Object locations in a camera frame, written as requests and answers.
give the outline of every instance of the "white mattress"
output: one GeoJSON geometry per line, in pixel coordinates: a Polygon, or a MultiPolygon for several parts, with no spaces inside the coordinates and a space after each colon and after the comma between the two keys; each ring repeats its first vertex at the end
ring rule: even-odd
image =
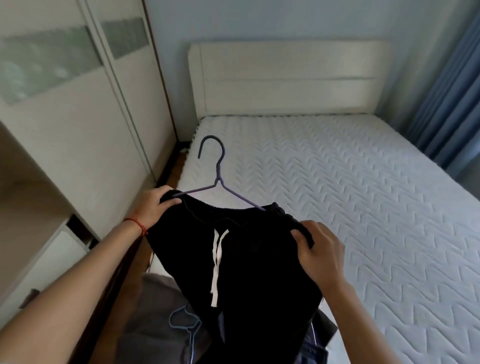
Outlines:
{"type": "MultiPolygon", "coordinates": [[[[229,187],[345,243],[347,280],[405,363],[480,362],[480,202],[414,146],[371,115],[207,117],[179,189],[214,181],[220,146],[196,156],[208,134],[229,187]]],[[[248,207],[221,187],[194,196],[248,207]]],[[[348,362],[339,336],[329,349],[348,362]]]]}

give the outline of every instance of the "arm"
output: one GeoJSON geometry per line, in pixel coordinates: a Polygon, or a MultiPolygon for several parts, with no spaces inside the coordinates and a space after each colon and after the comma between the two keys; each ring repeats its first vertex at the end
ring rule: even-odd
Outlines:
{"type": "Polygon", "coordinates": [[[400,364],[343,276],[343,244],[321,223],[303,221],[302,224],[312,234],[315,244],[309,249],[305,237],[298,230],[292,230],[300,264],[317,283],[332,310],[350,362],[400,364]]]}
{"type": "MultiPolygon", "coordinates": [[[[154,225],[173,199],[159,205],[171,188],[145,192],[130,215],[146,228],[154,225]]],[[[0,363],[61,364],[68,359],[95,306],[128,248],[142,229],[124,221],[89,254],[53,282],[0,332],[0,363]]]]}

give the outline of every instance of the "white drawer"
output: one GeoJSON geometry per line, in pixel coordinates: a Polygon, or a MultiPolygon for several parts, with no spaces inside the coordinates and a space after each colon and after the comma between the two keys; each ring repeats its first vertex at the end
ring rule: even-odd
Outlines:
{"type": "Polygon", "coordinates": [[[32,289],[44,290],[87,254],[88,248],[66,226],[46,248],[0,308],[0,328],[20,311],[32,289]]]}

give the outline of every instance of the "wardrobe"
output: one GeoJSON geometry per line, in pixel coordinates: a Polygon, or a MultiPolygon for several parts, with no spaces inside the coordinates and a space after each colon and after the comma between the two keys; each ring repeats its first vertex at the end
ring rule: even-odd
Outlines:
{"type": "Polygon", "coordinates": [[[124,218],[173,150],[146,24],[141,0],[0,4],[0,326],[124,218]]]}

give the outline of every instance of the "headboard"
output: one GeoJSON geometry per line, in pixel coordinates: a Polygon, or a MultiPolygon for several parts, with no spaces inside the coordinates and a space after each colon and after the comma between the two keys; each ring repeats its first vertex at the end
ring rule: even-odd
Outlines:
{"type": "Polygon", "coordinates": [[[382,40],[209,42],[188,53],[198,118],[373,113],[390,61],[382,40]]]}

